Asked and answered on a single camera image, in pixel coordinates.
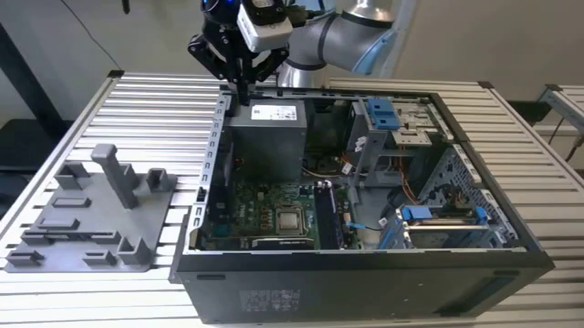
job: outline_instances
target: metal frame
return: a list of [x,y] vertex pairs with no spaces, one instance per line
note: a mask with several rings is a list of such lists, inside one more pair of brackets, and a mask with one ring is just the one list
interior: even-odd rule
[[[39,206],[51,196],[57,184],[50,177],[62,161],[66,157],[83,161],[87,148],[106,140],[125,150],[119,153],[122,162],[133,162],[138,168],[146,161],[157,163],[181,175],[174,209],[169,211],[157,249],[157,263],[146,273],[123,275],[82,273],[37,276],[0,271],[0,323],[34,320],[43,327],[50,323],[61,327],[78,327],[79,324],[102,327],[102,320],[106,319],[110,327],[127,327],[129,324],[201,325],[184,287],[170,284],[167,278],[181,222],[196,197],[201,166],[198,156],[206,147],[202,140],[208,135],[204,131],[210,124],[208,119],[220,84],[212,77],[170,74],[127,73],[121,79],[106,81],[18,204],[0,221],[0,267],[4,266],[7,244],[18,240],[22,224],[34,221]],[[507,102],[478,83],[333,79],[332,85],[336,89],[357,87],[440,94],[470,136],[471,145],[484,158],[496,182],[558,266],[536,284],[524,287],[479,318],[459,318],[447,323],[424,320],[416,325],[582,327],[583,182],[574,178],[562,164],[562,158],[546,147],[546,142]],[[515,126],[516,131],[494,131],[502,124]],[[385,320],[318,323],[313,326],[348,325],[379,327],[412,323]],[[284,326],[305,327],[306,323]]]
[[67,132],[67,124],[43,90],[39,80],[24,60],[19,48],[0,23],[0,69],[27,103],[46,135],[55,141]]
[[584,135],[584,87],[548,85],[540,101],[547,102]]

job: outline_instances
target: motherboard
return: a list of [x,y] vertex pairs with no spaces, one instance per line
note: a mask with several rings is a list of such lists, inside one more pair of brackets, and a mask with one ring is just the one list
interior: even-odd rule
[[[339,185],[332,189],[328,202],[335,202],[336,208],[325,214],[317,208],[316,188],[312,184],[237,182],[233,186],[230,218],[212,223],[206,248],[262,249],[264,245],[278,248],[284,243],[289,243],[289,246],[294,243],[298,249],[321,249],[321,237],[337,235],[343,236],[339,248],[355,248],[357,234],[344,224],[352,221],[347,186]],[[320,223],[318,220],[328,220],[327,223],[333,224],[323,224],[325,222]]]

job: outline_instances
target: robotic arm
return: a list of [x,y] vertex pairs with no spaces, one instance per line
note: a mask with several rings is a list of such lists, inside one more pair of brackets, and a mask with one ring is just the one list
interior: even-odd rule
[[[285,6],[282,0],[201,1],[204,33],[193,37],[189,52],[220,80],[228,80],[242,105],[249,105],[256,82],[278,67],[280,85],[314,87],[313,82],[298,83],[296,79],[306,80],[298,76],[310,77],[328,63],[371,74],[376,58],[391,48],[393,19],[379,1],[359,0],[341,15],[327,12],[323,1],[310,2],[321,3],[320,10]],[[254,66],[264,51],[269,55]]]

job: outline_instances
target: white wall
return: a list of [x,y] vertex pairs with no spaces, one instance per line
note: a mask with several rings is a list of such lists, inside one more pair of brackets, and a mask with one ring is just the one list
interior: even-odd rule
[[[67,2],[122,69],[206,72],[186,51],[201,32],[200,1],[133,0],[127,16],[121,0]],[[0,21],[61,114],[75,119],[115,65],[59,0],[0,0]]]
[[395,77],[487,80],[515,100],[584,84],[583,13],[583,0],[419,0]]
[[0,127],[14,118],[34,118],[34,114],[0,70]]

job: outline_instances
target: white label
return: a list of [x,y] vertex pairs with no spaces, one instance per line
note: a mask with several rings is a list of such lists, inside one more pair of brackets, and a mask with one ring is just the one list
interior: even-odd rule
[[273,0],[252,0],[254,6],[258,8],[272,7],[274,5]]
[[353,168],[353,165],[349,163],[345,163],[344,169],[341,170],[345,174],[351,173],[351,169]]
[[252,107],[252,119],[296,121],[296,106],[254,105]]

